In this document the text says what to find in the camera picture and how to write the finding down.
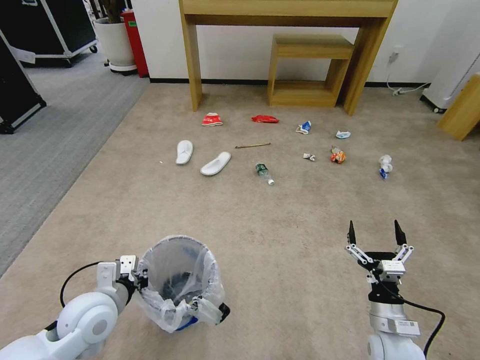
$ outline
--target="power cord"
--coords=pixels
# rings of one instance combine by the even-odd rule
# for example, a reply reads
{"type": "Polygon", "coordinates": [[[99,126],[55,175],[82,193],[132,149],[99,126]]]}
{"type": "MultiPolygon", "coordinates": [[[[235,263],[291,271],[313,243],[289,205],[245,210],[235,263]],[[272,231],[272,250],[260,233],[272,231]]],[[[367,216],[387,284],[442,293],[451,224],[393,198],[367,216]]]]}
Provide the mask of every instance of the power cord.
{"type": "Polygon", "coordinates": [[[405,302],[405,304],[408,304],[410,306],[413,306],[414,308],[419,308],[419,309],[422,309],[422,310],[426,310],[426,311],[429,311],[431,313],[436,313],[436,314],[439,314],[441,316],[441,319],[440,321],[438,322],[438,324],[436,325],[436,328],[435,330],[433,330],[433,332],[431,333],[430,337],[428,338],[426,344],[425,344],[425,348],[423,349],[423,354],[425,355],[425,359],[427,358],[427,353],[429,352],[429,348],[430,348],[430,345],[432,344],[432,341],[434,340],[435,336],[438,334],[438,332],[440,331],[440,328],[442,327],[442,325],[444,324],[445,322],[445,314],[440,311],[440,310],[437,310],[437,309],[434,309],[432,307],[427,307],[427,306],[423,306],[423,305],[419,305],[417,303],[414,303],[414,302],[411,302],[411,301],[408,301],[406,299],[403,298],[403,296],[401,296],[400,294],[396,294],[392,291],[390,291],[390,289],[388,289],[383,282],[380,281],[380,279],[376,276],[375,277],[376,280],[378,281],[378,283],[383,286],[383,288],[390,294],[392,295],[394,298],[397,298],[399,300],[402,300],[403,302],[405,302]]]}
{"type": "Polygon", "coordinates": [[[79,273],[81,272],[82,270],[86,269],[86,268],[89,268],[91,266],[95,266],[95,265],[98,265],[99,263],[101,263],[102,261],[96,261],[96,262],[92,262],[88,265],[85,265],[85,266],[82,266],[81,268],[75,270],[74,272],[72,272],[65,280],[65,282],[63,283],[63,285],[61,286],[61,290],[60,290],[60,304],[61,304],[61,307],[64,308],[65,307],[65,303],[64,303],[64,291],[65,291],[65,287],[67,286],[67,283],[69,282],[69,280],[76,274],[76,273],[79,273]]]}
{"type": "Polygon", "coordinates": [[[391,75],[391,74],[392,74],[392,73],[390,72],[390,73],[388,74],[388,76],[386,77],[386,86],[387,86],[387,88],[389,88],[390,90],[393,91],[393,94],[392,94],[393,96],[397,96],[397,95],[401,95],[401,94],[405,94],[405,93],[410,93],[410,92],[412,92],[412,91],[417,91],[418,89],[421,89],[421,88],[423,88],[424,86],[427,86],[428,84],[430,84],[429,82],[426,82],[426,83],[420,85],[419,87],[414,88],[414,89],[411,89],[411,90],[403,90],[403,87],[399,87],[398,89],[394,89],[394,88],[391,87],[390,84],[389,84],[389,79],[390,79],[390,75],[391,75]]]}

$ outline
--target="wooden stick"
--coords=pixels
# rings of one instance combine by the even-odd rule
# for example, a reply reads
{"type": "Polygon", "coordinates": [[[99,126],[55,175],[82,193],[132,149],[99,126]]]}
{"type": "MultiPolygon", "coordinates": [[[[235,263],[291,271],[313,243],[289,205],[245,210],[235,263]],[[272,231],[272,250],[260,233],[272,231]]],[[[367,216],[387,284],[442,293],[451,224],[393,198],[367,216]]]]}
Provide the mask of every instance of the wooden stick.
{"type": "Polygon", "coordinates": [[[254,148],[257,146],[265,146],[265,145],[270,145],[271,142],[266,142],[264,144],[255,144],[255,145],[237,145],[235,146],[235,149],[243,149],[243,148],[254,148]]]}

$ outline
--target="plastic bottle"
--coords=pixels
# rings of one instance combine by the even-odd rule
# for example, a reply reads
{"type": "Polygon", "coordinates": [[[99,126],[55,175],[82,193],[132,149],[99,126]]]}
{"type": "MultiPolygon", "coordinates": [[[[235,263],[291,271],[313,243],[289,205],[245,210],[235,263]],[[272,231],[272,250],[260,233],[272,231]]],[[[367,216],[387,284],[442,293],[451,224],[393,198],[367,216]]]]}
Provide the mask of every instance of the plastic bottle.
{"type": "Polygon", "coordinates": [[[270,175],[269,173],[269,170],[267,169],[267,167],[265,166],[265,164],[262,164],[262,163],[257,163],[255,165],[255,170],[256,170],[256,173],[258,174],[258,176],[262,177],[263,179],[267,180],[268,182],[268,185],[273,185],[275,183],[274,179],[272,178],[272,176],[270,175]]]}

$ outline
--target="plastic bag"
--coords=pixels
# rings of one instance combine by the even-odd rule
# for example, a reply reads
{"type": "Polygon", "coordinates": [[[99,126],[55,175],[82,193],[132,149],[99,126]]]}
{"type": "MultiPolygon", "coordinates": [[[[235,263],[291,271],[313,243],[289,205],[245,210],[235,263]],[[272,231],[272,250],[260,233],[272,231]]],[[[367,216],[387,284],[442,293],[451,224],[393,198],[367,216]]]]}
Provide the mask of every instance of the plastic bag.
{"type": "Polygon", "coordinates": [[[173,333],[197,320],[218,324],[225,298],[220,271],[212,252],[185,235],[162,239],[138,262],[148,269],[148,287],[137,297],[146,315],[173,333]]]}

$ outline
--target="wooden stool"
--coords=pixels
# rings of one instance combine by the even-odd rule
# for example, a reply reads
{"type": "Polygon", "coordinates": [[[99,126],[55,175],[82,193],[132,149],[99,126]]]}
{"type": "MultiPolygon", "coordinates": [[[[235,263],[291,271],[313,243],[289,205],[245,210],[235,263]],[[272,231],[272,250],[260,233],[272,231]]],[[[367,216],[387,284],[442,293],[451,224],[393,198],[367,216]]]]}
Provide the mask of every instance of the wooden stool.
{"type": "Polygon", "coordinates": [[[268,75],[268,104],[334,107],[354,46],[341,35],[273,36],[268,75]],[[275,80],[278,58],[331,59],[325,81],[275,80]]]}
{"type": "Polygon", "coordinates": [[[437,126],[462,141],[480,122],[480,72],[473,74],[437,126]]]}

